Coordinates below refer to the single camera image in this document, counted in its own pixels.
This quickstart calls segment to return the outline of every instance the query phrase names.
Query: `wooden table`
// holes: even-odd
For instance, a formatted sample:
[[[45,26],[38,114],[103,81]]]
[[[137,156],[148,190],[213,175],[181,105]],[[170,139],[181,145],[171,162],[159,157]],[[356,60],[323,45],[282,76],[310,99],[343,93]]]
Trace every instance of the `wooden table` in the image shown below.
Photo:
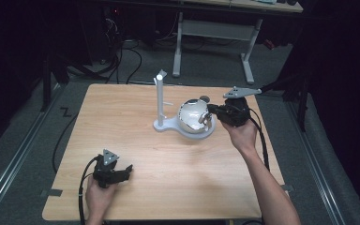
[[[173,103],[164,106],[164,112],[173,117],[183,102],[200,96],[223,104],[222,96],[230,89],[164,86],[164,101]],[[247,97],[247,102],[262,118],[255,97]],[[43,217],[79,219],[78,187],[83,170],[104,148],[120,156],[116,170],[133,164],[130,179],[120,183],[115,192],[108,220],[261,216],[247,165],[220,123],[208,138],[191,140],[172,130],[156,132],[156,119],[155,86],[92,84],[52,185],[63,192],[60,197],[48,198]],[[263,131],[271,173],[283,185],[265,126]],[[262,157],[259,138],[257,149]]]

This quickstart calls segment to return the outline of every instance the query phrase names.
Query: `forearm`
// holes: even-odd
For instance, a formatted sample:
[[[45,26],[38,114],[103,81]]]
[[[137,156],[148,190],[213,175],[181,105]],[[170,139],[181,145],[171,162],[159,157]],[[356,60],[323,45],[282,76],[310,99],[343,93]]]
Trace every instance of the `forearm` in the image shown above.
[[[240,153],[249,169],[266,224],[300,224],[289,196],[265,168],[257,152],[241,150]]]
[[[103,214],[91,214],[86,221],[86,225],[101,225],[104,220]]]

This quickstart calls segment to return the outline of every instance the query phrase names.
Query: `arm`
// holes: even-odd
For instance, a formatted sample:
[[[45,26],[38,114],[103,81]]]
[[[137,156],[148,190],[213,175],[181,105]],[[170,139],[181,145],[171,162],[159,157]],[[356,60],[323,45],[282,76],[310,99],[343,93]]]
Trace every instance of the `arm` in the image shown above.
[[[101,225],[104,215],[113,200],[113,194],[118,184],[101,188],[98,181],[89,176],[87,181],[86,202],[89,208],[89,218],[86,225]]]
[[[266,224],[301,224],[290,198],[257,154],[257,129],[254,124],[248,120],[241,127],[231,127],[224,123],[222,125],[229,132],[233,146],[247,164]]]

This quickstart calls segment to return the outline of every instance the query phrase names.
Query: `human hand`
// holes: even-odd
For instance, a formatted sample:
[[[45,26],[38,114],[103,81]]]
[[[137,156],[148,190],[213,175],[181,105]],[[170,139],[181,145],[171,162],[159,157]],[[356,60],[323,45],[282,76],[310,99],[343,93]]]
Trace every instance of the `human hand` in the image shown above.
[[[101,225],[108,207],[113,201],[113,194],[118,184],[101,188],[98,181],[89,176],[87,180],[86,202],[89,209],[87,225]]]
[[[241,154],[256,152],[257,128],[251,120],[247,120],[241,127],[232,127],[222,122],[221,125],[229,132],[232,145],[238,149]]]

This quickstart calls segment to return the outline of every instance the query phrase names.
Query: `dark background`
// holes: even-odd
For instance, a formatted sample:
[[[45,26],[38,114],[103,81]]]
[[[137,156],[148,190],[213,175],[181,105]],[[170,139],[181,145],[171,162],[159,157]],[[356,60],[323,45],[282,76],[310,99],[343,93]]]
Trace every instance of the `dark background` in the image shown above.
[[[279,78],[296,74],[307,79],[327,137],[360,195],[360,1],[300,3],[304,14],[333,20],[267,19],[258,43],[270,39],[276,45],[294,45]],[[48,53],[61,53],[83,65],[109,57],[101,35],[101,7],[56,4],[0,1],[0,135],[32,95]],[[175,12],[118,9],[119,37],[150,45],[160,38],[156,30],[170,31],[175,17]]]

